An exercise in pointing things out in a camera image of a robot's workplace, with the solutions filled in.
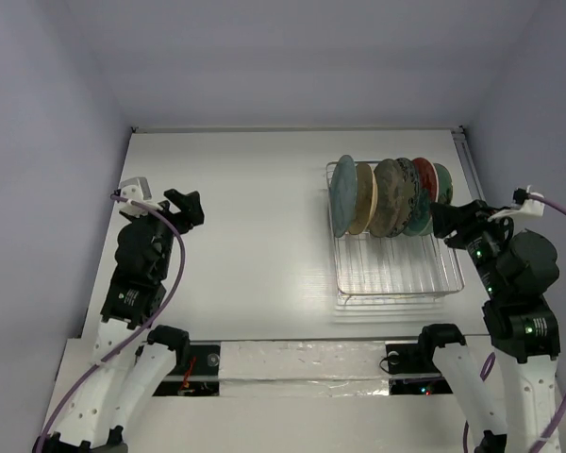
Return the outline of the beige bird plate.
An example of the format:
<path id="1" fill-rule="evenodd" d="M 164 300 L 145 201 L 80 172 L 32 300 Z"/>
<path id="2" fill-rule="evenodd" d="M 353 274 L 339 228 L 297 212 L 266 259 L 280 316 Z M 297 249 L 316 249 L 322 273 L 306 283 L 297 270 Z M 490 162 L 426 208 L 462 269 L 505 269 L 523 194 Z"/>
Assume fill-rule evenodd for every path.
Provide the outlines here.
<path id="1" fill-rule="evenodd" d="M 377 204 L 377 185 L 373 167 L 366 162 L 356 165 L 357 197 L 355 202 L 355 216 L 348 228 L 351 235 L 358 235 L 369 226 Z"/>

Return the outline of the teal blue plate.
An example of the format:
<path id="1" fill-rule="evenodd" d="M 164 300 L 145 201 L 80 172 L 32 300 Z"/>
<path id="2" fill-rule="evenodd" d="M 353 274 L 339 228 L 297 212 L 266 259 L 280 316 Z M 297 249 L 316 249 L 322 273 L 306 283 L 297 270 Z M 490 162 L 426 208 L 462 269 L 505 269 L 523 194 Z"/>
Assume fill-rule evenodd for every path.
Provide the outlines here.
<path id="1" fill-rule="evenodd" d="M 336 164 L 330 185 L 331 222 L 335 238 L 343 236 L 355 216 L 358 179 L 356 164 L 349 155 L 343 155 Z"/>

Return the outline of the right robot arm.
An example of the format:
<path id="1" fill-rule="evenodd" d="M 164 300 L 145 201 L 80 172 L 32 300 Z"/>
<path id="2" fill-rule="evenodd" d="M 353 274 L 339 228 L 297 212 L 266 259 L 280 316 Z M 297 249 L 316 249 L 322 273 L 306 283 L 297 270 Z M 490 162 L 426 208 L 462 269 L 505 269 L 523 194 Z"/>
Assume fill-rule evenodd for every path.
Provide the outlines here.
<path id="1" fill-rule="evenodd" d="M 512 210 L 482 200 L 461 207 L 433 203 L 433 232 L 468 253 L 487 294 L 482 311 L 504 383 L 505 408 L 479 373 L 453 324 L 424 327 L 417 362 L 445 378 L 473 435 L 477 452 L 559 452 L 556 370 L 558 320 L 544 294 L 558 280 L 558 253 L 542 235 L 516 232 Z"/>

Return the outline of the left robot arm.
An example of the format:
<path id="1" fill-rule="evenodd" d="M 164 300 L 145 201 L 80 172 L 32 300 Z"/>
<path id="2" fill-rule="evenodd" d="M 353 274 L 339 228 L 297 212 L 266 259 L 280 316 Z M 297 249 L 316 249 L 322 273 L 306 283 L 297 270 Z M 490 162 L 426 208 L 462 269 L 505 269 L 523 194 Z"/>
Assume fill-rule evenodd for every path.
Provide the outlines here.
<path id="1" fill-rule="evenodd" d="M 160 325 L 177 286 L 165 288 L 172 249 L 205 222 L 199 192 L 169 189 L 155 202 L 142 178 L 111 198 L 127 220 L 117 237 L 89 369 L 58 402 L 35 452 L 126 452 L 142 410 L 163 379 L 190 361 L 187 331 Z"/>

